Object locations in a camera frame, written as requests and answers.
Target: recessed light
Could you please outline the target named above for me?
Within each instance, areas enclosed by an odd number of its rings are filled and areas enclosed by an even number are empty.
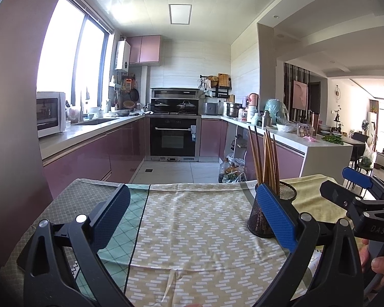
[[[192,4],[170,4],[169,19],[171,24],[189,25],[191,22]]]

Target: window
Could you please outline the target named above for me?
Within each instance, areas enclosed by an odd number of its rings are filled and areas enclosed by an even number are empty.
[[[109,34],[72,0],[59,0],[45,35],[37,91],[65,92],[66,100],[101,106]]]

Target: oven handle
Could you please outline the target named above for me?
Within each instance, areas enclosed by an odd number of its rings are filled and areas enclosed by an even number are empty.
[[[191,128],[188,128],[188,129],[174,129],[174,128],[158,128],[158,127],[155,127],[155,130],[183,130],[183,131],[191,131]]]

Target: stove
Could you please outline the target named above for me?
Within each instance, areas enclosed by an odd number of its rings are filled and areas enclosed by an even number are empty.
[[[147,119],[146,158],[156,161],[198,161],[201,117],[198,90],[153,89]]]

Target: wooden cutting board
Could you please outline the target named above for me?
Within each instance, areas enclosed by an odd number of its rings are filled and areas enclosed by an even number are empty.
[[[229,75],[226,73],[220,73],[218,74],[219,77],[219,86],[228,86],[228,80],[229,80]]]

